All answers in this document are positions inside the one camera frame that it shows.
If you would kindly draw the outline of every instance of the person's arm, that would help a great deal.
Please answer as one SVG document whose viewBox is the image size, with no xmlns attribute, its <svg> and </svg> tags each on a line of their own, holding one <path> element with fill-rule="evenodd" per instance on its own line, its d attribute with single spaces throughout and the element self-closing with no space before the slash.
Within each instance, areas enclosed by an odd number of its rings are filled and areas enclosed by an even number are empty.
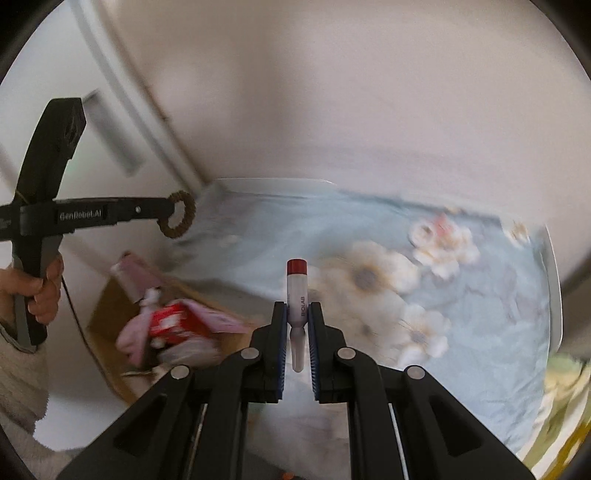
<svg viewBox="0 0 591 480">
<path fill-rule="evenodd" d="M 29 311 L 45 325 L 56 317 L 60 298 L 61 256 L 47 269 L 47 279 L 32 278 L 13 268 L 0 270 L 0 424 L 29 470 L 39 480 L 54 480 L 69 457 L 53 452 L 33 438 L 35 422 L 45 416 L 48 401 L 46 347 L 19 351 L 14 334 L 12 296 L 33 297 Z"/>
</svg>

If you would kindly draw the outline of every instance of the pink plush toy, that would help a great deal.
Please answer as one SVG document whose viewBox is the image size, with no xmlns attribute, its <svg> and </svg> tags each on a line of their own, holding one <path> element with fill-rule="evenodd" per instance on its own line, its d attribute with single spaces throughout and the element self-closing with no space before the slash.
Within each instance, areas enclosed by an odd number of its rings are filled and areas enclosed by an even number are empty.
<svg viewBox="0 0 591 480">
<path fill-rule="evenodd" d="M 133 317 L 123 327 L 115 346 L 117 350 L 128 356 L 129 363 L 137 368 L 144 366 L 144 356 L 148 344 L 148 332 L 152 314 L 160 308 L 160 290 L 149 288 L 140 300 L 141 307 L 138 316 Z"/>
</svg>

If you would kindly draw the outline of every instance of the floral bedsheet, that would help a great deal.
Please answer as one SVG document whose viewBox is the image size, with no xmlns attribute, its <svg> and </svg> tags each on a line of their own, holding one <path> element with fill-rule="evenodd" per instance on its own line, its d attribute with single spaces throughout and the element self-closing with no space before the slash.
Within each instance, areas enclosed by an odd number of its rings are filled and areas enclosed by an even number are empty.
<svg viewBox="0 0 591 480">
<path fill-rule="evenodd" d="M 531 434 L 543 394 L 549 292 L 541 243 L 522 225 L 397 200 L 237 194 L 210 186 L 172 273 L 270 300 L 290 258 L 348 345 L 393 368 L 420 364 L 509 448 Z M 286 371 L 285 400 L 258 412 L 250 446 L 315 478 L 346 478 L 344 409 L 313 401 L 310 372 Z"/>
</svg>

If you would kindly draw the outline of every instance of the metal screw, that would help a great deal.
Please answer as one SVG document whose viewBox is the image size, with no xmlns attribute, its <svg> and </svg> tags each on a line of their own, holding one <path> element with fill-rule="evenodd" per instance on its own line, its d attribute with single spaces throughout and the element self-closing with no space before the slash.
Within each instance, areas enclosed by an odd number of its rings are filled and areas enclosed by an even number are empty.
<svg viewBox="0 0 591 480">
<path fill-rule="evenodd" d="M 339 348 L 339 351 L 336 352 L 336 354 L 343 360 L 351 360 L 355 358 L 355 350 L 349 347 Z"/>
<path fill-rule="evenodd" d="M 407 375 L 414 380 L 421 380 L 425 376 L 425 370 L 413 365 L 407 370 Z"/>
<path fill-rule="evenodd" d="M 187 365 L 177 365 L 170 371 L 170 376 L 175 380 L 181 380 L 188 376 L 191 371 L 187 367 Z"/>
<path fill-rule="evenodd" d="M 243 349 L 242 352 L 240 352 L 240 355 L 242 355 L 244 360 L 254 360 L 259 355 L 259 351 L 253 346 L 250 346 Z"/>
</svg>

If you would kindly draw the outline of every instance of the white flower pattern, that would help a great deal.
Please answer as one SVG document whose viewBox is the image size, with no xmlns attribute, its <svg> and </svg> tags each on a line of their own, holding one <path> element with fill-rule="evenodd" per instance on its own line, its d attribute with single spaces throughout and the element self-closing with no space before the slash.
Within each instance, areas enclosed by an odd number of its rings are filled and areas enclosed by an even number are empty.
<svg viewBox="0 0 591 480">
<path fill-rule="evenodd" d="M 395 367 L 402 370 L 429 357 L 443 356 L 449 349 L 445 334 L 451 326 L 451 321 L 435 310 L 406 305 L 401 321 L 391 334 L 391 345 L 400 352 Z"/>
<path fill-rule="evenodd" d="M 398 292 L 419 285 L 416 265 L 375 242 L 355 242 L 344 256 L 309 266 L 308 281 L 310 300 L 321 301 L 326 322 L 343 331 L 349 346 L 392 361 L 384 341 L 404 311 Z"/>
<path fill-rule="evenodd" d="M 474 264 L 480 258 L 470 229 L 452 222 L 446 215 L 434 221 L 415 223 L 410 229 L 409 239 L 416 247 L 414 258 L 444 280 L 459 272 L 460 263 Z"/>
<path fill-rule="evenodd" d="M 503 227 L 503 233 L 513 244 L 513 246 L 517 248 L 523 248 L 525 245 L 529 245 L 531 243 L 527 227 L 522 222 L 513 222 L 513 226 L 510 230 L 506 227 Z"/>
</svg>

